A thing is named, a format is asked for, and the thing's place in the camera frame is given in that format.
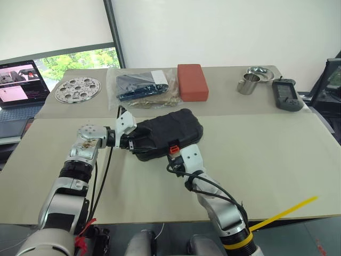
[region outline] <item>silver robot arm segment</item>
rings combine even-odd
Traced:
[[[107,146],[118,148],[121,136],[135,128],[135,118],[125,111],[116,119],[117,134],[109,127],[92,124],[78,129],[76,142],[39,213],[39,230],[25,241],[17,256],[73,256],[74,235],[78,235],[86,225],[88,182],[98,149]]]
[[[198,201],[206,209],[227,254],[263,256],[259,246],[253,242],[253,235],[248,229],[247,217],[245,217],[246,213],[243,208],[238,208],[234,198],[207,182],[219,185],[206,173],[199,147],[196,144],[187,146],[180,150],[179,156],[175,158],[169,156],[168,160],[173,171],[176,171],[178,176],[184,176],[186,188],[196,192]],[[206,179],[206,181],[182,173],[193,174]],[[200,194],[200,192],[211,193],[215,196]],[[216,196],[225,197],[230,202]]]

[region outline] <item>red latch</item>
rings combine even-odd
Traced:
[[[180,148],[177,146],[177,145],[175,145],[175,146],[171,146],[170,148],[169,148],[169,153],[172,155],[172,154],[175,154],[175,153],[177,153],[177,152],[179,152],[180,151]]]

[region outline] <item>black remote control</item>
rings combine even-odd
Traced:
[[[299,111],[303,108],[303,102],[299,101],[292,79],[275,79],[272,82],[272,90],[275,96],[276,106],[287,111]]]

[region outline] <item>clear plastic bag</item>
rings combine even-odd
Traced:
[[[160,108],[176,106],[182,102],[173,69],[139,74],[124,69],[109,69],[107,91],[109,109],[115,109],[118,105],[132,108]]]

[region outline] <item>table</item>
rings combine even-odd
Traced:
[[[265,66],[274,72],[275,78],[280,77],[280,72],[275,66]],[[181,108],[189,108],[196,116],[214,115],[241,115],[241,114],[287,114],[288,112],[278,109],[275,106],[270,83],[257,85],[251,95],[242,95],[237,91],[238,81],[248,67],[203,67],[207,85],[209,87],[209,97],[206,102],[184,102],[174,108],[162,109],[130,109],[136,117],[155,117],[164,115],[170,111]],[[154,69],[125,69],[133,73],[143,73]],[[177,74],[176,68],[162,68],[164,71],[172,70]],[[60,83],[68,81],[74,77],[89,76],[94,77],[102,84],[102,90],[93,99],[80,104],[64,104],[58,102],[54,97],[55,89],[47,97],[45,105],[35,118],[99,118],[115,117],[117,107],[108,109],[107,87],[115,88],[116,76],[120,74],[120,69],[70,69],[64,74]],[[311,112],[308,108],[302,112]]]
[[[209,175],[243,201],[250,220],[271,217],[315,195],[317,201],[287,217],[341,214],[341,147],[315,114],[198,119],[204,126],[199,148]],[[34,121],[0,173],[1,223],[37,223],[76,131],[86,123],[114,127],[113,118]],[[105,149],[99,152],[99,180],[107,154]],[[207,220],[195,194],[184,188],[182,178],[168,173],[166,165],[166,157],[140,162],[127,151],[115,150],[97,223]]]

